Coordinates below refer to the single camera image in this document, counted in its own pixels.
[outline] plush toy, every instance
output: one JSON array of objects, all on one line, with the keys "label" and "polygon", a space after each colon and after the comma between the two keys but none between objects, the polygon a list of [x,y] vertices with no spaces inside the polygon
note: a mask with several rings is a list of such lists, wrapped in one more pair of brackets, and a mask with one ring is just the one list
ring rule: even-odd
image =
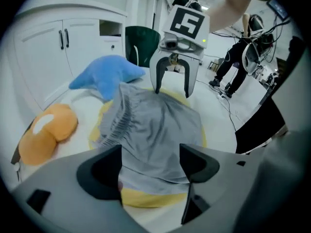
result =
[{"label": "plush toy", "polygon": [[58,142],[66,140],[77,126],[75,113],[66,104],[54,104],[37,116],[19,142],[24,164],[39,165],[49,160]]},{"label": "plush toy", "polygon": [[104,100],[113,99],[120,82],[130,82],[145,75],[145,71],[119,55],[107,55],[94,60],[76,77],[69,89],[95,89]]}]

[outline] blue star plush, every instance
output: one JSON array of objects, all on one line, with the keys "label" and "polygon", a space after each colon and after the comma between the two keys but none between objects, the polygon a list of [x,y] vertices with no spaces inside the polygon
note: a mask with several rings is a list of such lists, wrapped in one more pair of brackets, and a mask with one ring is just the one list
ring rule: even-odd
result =
[{"label": "blue star plush", "polygon": [[113,99],[120,82],[130,82],[145,75],[145,71],[119,55],[94,60],[69,85],[69,89],[97,89],[104,100]]}]

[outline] gray cloth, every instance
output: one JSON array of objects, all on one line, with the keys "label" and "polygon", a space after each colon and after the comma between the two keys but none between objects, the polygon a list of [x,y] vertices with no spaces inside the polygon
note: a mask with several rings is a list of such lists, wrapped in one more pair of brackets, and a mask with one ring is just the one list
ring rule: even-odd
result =
[{"label": "gray cloth", "polygon": [[123,186],[149,194],[188,191],[179,144],[202,144],[199,114],[171,96],[121,83],[96,145],[122,145]]}]

